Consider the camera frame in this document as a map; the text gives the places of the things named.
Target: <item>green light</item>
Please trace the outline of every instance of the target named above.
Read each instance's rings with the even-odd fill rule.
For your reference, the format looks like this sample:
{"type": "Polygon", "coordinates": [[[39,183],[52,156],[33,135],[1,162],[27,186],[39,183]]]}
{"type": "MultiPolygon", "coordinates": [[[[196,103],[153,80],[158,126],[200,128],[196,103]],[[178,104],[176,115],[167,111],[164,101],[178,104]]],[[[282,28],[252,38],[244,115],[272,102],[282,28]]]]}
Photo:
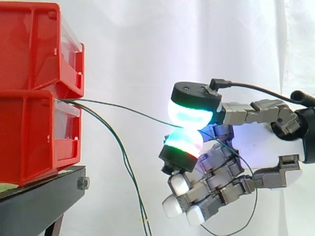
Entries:
{"type": "Polygon", "coordinates": [[[178,128],[168,136],[165,145],[178,148],[198,158],[202,150],[203,138],[197,130],[178,128]]]}
{"type": "Polygon", "coordinates": [[[182,107],[170,101],[168,105],[168,115],[178,126],[199,130],[209,124],[213,112],[182,107]]]}

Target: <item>black cable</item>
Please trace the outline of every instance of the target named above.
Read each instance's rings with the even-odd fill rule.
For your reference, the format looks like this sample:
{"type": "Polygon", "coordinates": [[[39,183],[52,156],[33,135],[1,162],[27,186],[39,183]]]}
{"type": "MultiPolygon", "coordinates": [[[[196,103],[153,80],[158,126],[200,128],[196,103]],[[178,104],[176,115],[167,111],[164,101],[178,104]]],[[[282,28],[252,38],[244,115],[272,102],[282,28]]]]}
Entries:
{"type": "Polygon", "coordinates": [[[124,158],[124,165],[125,165],[125,168],[127,169],[127,172],[129,174],[129,176],[131,177],[133,183],[134,183],[134,186],[136,188],[136,192],[137,192],[137,195],[138,195],[138,199],[139,199],[139,205],[140,205],[140,213],[141,213],[141,218],[142,218],[142,223],[143,223],[143,227],[144,227],[144,231],[145,231],[145,235],[147,236],[148,233],[147,233],[147,229],[146,229],[146,226],[145,226],[145,222],[147,223],[147,226],[148,226],[148,230],[149,230],[149,235],[152,235],[152,232],[151,232],[151,227],[150,227],[150,223],[149,223],[149,220],[148,220],[148,216],[147,216],[147,213],[146,213],[146,210],[145,210],[145,207],[144,207],[144,204],[143,204],[143,201],[142,201],[142,198],[140,196],[140,191],[139,191],[139,188],[138,188],[138,184],[136,182],[136,178],[135,178],[135,175],[133,173],[133,170],[132,170],[132,167],[131,167],[131,164],[129,162],[129,159],[128,159],[128,156],[127,156],[127,153],[126,153],[126,150],[120,140],[120,138],[118,137],[117,133],[114,131],[114,129],[100,116],[98,115],[96,112],[94,112],[92,109],[82,105],[82,104],[79,104],[79,103],[76,103],[74,101],[67,101],[68,103],[71,103],[73,105],[76,105],[76,106],[79,106],[81,107],[84,111],[86,111],[87,113],[89,113],[90,115],[92,115],[93,117],[95,117],[96,119],[98,119],[103,125],[105,125],[109,131],[114,135],[116,141],[118,142],[120,148],[121,148],[121,151],[123,153],[123,158],[124,158]]]}
{"type": "MultiPolygon", "coordinates": [[[[133,110],[133,109],[130,109],[130,108],[121,106],[121,105],[116,105],[116,104],[106,103],[106,102],[100,102],[100,101],[95,101],[95,100],[88,100],[88,99],[77,99],[77,100],[79,100],[79,101],[86,101],[86,102],[92,102],[92,103],[98,103],[98,104],[103,104],[103,105],[109,105],[109,106],[114,106],[114,107],[119,107],[119,108],[122,108],[122,109],[125,109],[125,110],[128,110],[128,111],[132,111],[132,112],[137,113],[137,114],[139,114],[139,115],[142,115],[142,116],[144,116],[144,117],[150,118],[150,119],[152,119],[152,120],[154,120],[154,121],[156,121],[156,122],[159,122],[159,123],[162,123],[162,124],[166,124],[166,125],[169,125],[169,126],[172,126],[172,127],[180,128],[180,126],[167,123],[167,122],[165,122],[165,121],[156,119],[156,118],[154,118],[154,117],[151,117],[151,116],[149,116],[149,115],[146,115],[146,114],[144,114],[144,113],[141,113],[141,112],[139,112],[139,111],[136,111],[136,110],[133,110]]],[[[72,103],[72,104],[75,103],[75,102],[73,102],[73,100],[64,100],[64,101],[65,101],[65,102],[72,103]]],[[[249,168],[249,171],[251,172],[251,175],[252,175],[252,179],[253,179],[253,181],[254,181],[254,175],[253,175],[253,171],[252,171],[250,165],[249,165],[235,150],[233,150],[231,147],[229,147],[228,145],[226,145],[225,143],[223,143],[221,140],[219,140],[219,139],[217,139],[217,138],[215,138],[215,137],[213,137],[213,136],[211,136],[211,135],[209,135],[209,134],[207,134],[207,133],[205,133],[205,132],[202,132],[202,131],[201,131],[201,133],[204,133],[204,134],[208,135],[209,137],[211,137],[212,139],[216,140],[217,142],[221,143],[222,145],[224,145],[225,147],[227,147],[232,153],[234,153],[234,154],[237,155],[240,159],[242,159],[242,160],[244,161],[244,163],[247,165],[247,167],[249,168]]],[[[254,207],[253,207],[253,211],[252,211],[252,213],[251,213],[251,215],[250,215],[250,217],[249,217],[247,223],[246,223],[245,226],[243,226],[241,229],[239,229],[239,230],[237,230],[237,231],[235,231],[235,232],[229,234],[229,236],[232,236],[232,235],[235,235],[235,234],[239,233],[240,231],[242,231],[243,229],[245,229],[245,228],[249,225],[249,223],[252,221],[252,218],[253,218],[253,216],[254,216],[254,214],[255,214],[255,211],[256,211],[257,202],[258,202],[258,189],[257,189],[256,185],[255,185],[255,189],[256,189],[256,196],[255,196],[254,207]]],[[[212,235],[214,235],[214,236],[218,236],[218,235],[214,234],[213,232],[209,231],[209,230],[208,230],[207,228],[205,228],[203,225],[201,225],[201,227],[204,228],[208,233],[210,233],[210,234],[212,234],[212,235]]]]}
{"type": "Polygon", "coordinates": [[[301,104],[300,101],[295,101],[293,99],[290,99],[288,97],[282,96],[280,94],[277,94],[275,92],[272,92],[270,90],[267,90],[265,88],[261,88],[261,87],[255,86],[255,85],[249,85],[249,84],[243,84],[243,83],[235,83],[235,82],[231,82],[229,85],[231,87],[242,87],[242,88],[254,89],[256,91],[266,93],[268,95],[271,95],[273,97],[276,97],[276,98],[281,99],[281,100],[286,101],[286,102],[290,102],[290,103],[298,104],[298,105],[303,105],[303,104],[301,104]]]}

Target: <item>bolt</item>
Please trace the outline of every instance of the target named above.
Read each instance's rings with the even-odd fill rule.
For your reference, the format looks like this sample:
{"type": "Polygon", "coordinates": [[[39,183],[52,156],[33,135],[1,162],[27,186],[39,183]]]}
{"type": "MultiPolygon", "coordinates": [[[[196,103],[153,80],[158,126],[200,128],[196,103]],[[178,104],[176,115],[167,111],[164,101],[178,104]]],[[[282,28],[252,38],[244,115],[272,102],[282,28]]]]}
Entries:
{"type": "Polygon", "coordinates": [[[89,177],[79,177],[78,179],[78,189],[87,190],[90,187],[89,177]]]}

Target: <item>blue light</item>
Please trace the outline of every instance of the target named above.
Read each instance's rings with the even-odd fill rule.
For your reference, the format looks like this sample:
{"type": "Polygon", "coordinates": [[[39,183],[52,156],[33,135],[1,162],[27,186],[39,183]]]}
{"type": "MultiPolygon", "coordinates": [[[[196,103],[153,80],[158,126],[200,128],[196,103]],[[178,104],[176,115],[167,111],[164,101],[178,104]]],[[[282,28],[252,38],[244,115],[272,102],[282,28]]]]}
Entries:
{"type": "Polygon", "coordinates": [[[180,127],[199,130],[209,124],[213,112],[183,107],[170,101],[168,105],[168,115],[170,119],[180,127]]]}

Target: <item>metal bracket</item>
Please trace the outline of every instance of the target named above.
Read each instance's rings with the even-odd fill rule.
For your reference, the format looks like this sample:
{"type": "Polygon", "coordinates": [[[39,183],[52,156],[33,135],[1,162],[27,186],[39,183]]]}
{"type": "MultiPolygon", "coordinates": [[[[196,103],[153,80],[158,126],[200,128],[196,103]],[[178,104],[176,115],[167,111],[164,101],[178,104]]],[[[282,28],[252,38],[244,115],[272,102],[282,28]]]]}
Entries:
{"type": "Polygon", "coordinates": [[[223,103],[225,118],[223,124],[242,125],[244,123],[272,123],[284,134],[300,128],[298,116],[281,100],[264,99],[250,105],[223,103]]]}
{"type": "Polygon", "coordinates": [[[257,188],[282,188],[286,187],[285,173],[295,170],[300,170],[298,155],[280,156],[277,167],[256,171],[254,180],[257,188]]]}
{"type": "Polygon", "coordinates": [[[200,134],[202,135],[203,142],[208,142],[215,138],[221,141],[230,141],[234,138],[233,127],[227,124],[207,125],[201,130],[200,134]]]}

